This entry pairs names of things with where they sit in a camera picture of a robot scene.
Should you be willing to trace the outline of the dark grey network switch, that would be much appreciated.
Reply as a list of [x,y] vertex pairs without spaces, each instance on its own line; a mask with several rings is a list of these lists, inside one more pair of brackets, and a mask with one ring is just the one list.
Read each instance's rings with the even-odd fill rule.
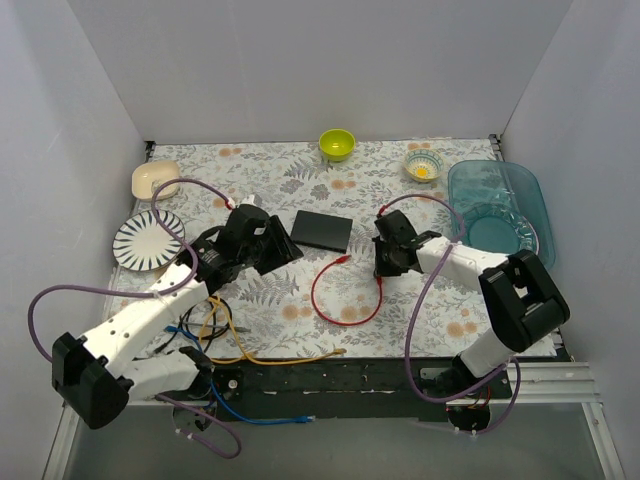
[[352,219],[300,210],[290,237],[299,245],[346,254],[352,227]]

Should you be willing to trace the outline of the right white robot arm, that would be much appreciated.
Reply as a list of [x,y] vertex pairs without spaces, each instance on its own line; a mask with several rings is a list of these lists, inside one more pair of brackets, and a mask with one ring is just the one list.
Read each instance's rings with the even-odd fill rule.
[[490,327],[456,355],[448,372],[454,389],[464,397],[479,395],[490,373],[570,318],[567,302],[530,250],[492,253],[436,232],[419,234],[400,211],[378,215],[375,226],[376,276],[397,277],[409,271],[441,275],[482,295]]

